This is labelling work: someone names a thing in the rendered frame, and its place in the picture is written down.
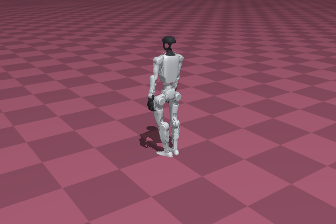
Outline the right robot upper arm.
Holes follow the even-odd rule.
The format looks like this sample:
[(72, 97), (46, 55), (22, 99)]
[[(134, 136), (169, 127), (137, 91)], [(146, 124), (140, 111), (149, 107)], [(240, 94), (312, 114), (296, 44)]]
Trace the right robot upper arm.
[(179, 56), (179, 68), (178, 68), (178, 76), (180, 75), (180, 71), (181, 71), (181, 67), (182, 67), (182, 62), (183, 62), (183, 60), (184, 60), (184, 57), (182, 56), (182, 55), (180, 55), (180, 54), (178, 54), (178, 56)]

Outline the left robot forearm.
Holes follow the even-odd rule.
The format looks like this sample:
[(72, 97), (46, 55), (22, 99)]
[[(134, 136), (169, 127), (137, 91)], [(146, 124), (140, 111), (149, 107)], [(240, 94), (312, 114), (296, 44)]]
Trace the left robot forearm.
[(155, 94), (155, 87), (156, 87), (155, 78), (154, 76), (150, 76), (150, 88), (149, 88), (149, 95), (148, 95), (150, 99), (152, 98), (152, 95)]

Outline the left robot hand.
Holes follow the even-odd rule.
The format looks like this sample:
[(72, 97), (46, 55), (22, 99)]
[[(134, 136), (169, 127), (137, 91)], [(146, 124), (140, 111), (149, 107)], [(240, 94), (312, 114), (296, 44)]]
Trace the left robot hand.
[(148, 103), (147, 103), (147, 106), (148, 106), (148, 109), (150, 110), (150, 111), (156, 111), (156, 110), (154, 110), (154, 104), (153, 104), (153, 100), (154, 100), (154, 95), (152, 95), (152, 98), (150, 99), (150, 98), (148, 98)]

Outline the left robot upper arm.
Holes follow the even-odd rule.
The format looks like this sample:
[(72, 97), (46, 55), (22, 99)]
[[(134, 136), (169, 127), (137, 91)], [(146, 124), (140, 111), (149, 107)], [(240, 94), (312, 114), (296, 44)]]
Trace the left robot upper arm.
[(153, 75), (152, 76), (154, 76), (155, 81), (158, 80), (160, 64), (162, 63), (162, 61), (163, 61), (162, 56), (158, 56), (153, 59)]

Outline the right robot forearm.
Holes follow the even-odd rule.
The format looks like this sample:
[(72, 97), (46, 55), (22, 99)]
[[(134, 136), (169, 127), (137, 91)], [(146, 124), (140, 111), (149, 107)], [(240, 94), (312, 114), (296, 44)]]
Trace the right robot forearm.
[(176, 89), (176, 87), (178, 85), (179, 78), (180, 78), (180, 75), (177, 76), (176, 81), (172, 83), (172, 88)]

